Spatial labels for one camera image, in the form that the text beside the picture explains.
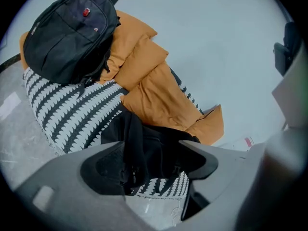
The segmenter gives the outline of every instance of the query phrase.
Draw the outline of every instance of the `black and white patterned cushion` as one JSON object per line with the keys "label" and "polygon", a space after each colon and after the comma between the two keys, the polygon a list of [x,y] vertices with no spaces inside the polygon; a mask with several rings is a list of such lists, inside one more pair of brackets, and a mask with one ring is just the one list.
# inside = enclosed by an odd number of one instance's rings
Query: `black and white patterned cushion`
{"label": "black and white patterned cushion", "polygon": [[[103,85],[93,83],[85,88],[80,98],[77,98],[80,85],[51,83],[30,68],[25,71],[24,80],[34,115],[59,154],[99,145],[101,132],[115,116],[125,110],[120,96],[126,95],[128,91],[114,80]],[[178,84],[187,98],[195,103],[187,88],[181,82]],[[164,194],[155,193],[155,185],[159,184],[161,190],[165,182],[165,179],[152,179],[140,187],[136,196],[172,199],[186,196],[188,178],[184,172]]]}

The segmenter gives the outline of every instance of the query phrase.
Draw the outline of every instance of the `black bag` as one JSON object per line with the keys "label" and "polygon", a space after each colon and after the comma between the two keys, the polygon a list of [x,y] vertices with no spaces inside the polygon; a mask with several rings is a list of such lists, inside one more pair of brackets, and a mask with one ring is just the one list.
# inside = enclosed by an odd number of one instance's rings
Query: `black bag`
{"label": "black bag", "polygon": [[34,22],[24,43],[25,60],[59,84],[89,83],[108,72],[112,34],[120,25],[110,0],[58,0]]}
{"label": "black bag", "polygon": [[[179,140],[200,142],[196,136],[184,131],[143,125],[129,111],[118,114],[101,133],[102,144],[125,142],[123,167],[118,169],[125,195],[135,195],[140,186],[154,178],[158,178],[155,192],[162,195],[182,171],[194,171],[205,163],[202,156],[181,145]],[[106,161],[104,158],[96,164],[101,175],[102,172],[116,172]],[[161,191],[160,179],[168,179]]]}

